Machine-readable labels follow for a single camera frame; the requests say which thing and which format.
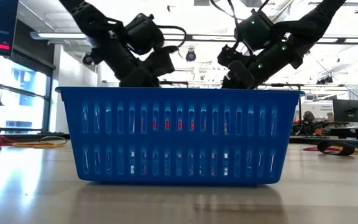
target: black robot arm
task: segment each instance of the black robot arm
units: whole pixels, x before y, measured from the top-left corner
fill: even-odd
[[[300,20],[276,24],[262,11],[252,10],[252,15],[238,24],[235,37],[249,49],[263,51],[245,56],[235,48],[223,47],[218,62],[230,71],[222,88],[257,88],[288,64],[297,69],[345,1],[323,0]]]
[[[163,47],[165,40],[158,25],[152,21],[153,15],[138,14],[124,26],[84,0],[59,1],[92,46],[92,52],[83,62],[99,64],[105,61],[120,80],[120,86],[157,87],[158,76],[175,70],[169,54],[178,47]],[[132,54],[144,55],[152,49],[154,51],[144,62]]]

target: blue plastic basket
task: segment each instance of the blue plastic basket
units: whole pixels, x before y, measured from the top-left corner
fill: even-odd
[[[279,181],[300,91],[60,87],[78,177],[132,184]]]

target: monitor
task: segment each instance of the monitor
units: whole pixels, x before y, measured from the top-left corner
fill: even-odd
[[[0,0],[0,55],[11,56],[19,0]]]
[[[337,122],[358,122],[358,100],[333,100],[334,120]]]

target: wooden table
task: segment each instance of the wooden table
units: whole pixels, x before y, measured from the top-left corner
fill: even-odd
[[[290,145],[257,188],[136,187],[79,180],[71,147],[0,151],[0,223],[358,223],[358,156]]]

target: ceiling camera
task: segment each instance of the ceiling camera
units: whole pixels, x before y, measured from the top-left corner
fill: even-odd
[[[189,49],[186,54],[186,61],[187,62],[194,62],[196,60],[196,53],[193,49]]]

